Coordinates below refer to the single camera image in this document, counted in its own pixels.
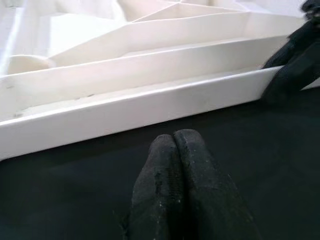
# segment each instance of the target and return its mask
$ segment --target white plastic tray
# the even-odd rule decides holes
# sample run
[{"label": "white plastic tray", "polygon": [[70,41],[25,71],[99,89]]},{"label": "white plastic tray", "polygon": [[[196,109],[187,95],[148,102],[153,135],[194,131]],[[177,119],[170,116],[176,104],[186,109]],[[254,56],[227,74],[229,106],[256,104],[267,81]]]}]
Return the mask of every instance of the white plastic tray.
[{"label": "white plastic tray", "polygon": [[0,0],[0,160],[258,99],[279,2]]}]

